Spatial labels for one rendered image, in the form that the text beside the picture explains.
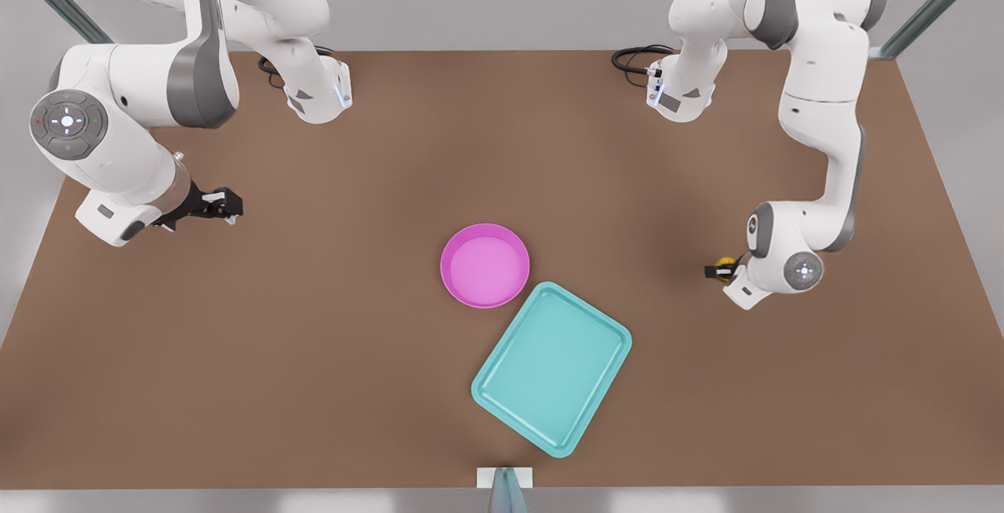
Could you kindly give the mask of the pink round plate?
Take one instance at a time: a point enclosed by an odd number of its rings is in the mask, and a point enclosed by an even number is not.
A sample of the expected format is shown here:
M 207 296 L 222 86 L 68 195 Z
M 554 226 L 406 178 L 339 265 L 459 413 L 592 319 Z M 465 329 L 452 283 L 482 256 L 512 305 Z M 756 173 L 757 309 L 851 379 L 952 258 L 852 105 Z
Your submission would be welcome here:
M 524 242 L 499 224 L 473 224 L 457 231 L 442 249 L 442 284 L 461 303 L 487 309 L 505 305 L 523 291 L 530 258 Z

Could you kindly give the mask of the teal rectangular tray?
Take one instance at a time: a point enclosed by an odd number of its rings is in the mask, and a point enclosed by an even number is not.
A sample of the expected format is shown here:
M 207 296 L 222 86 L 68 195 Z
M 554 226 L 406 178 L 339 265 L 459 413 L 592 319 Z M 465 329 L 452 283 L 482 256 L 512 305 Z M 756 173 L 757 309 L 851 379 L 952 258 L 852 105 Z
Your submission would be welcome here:
M 477 405 L 552 458 L 577 448 L 632 348 L 628 327 L 537 284 L 475 375 Z

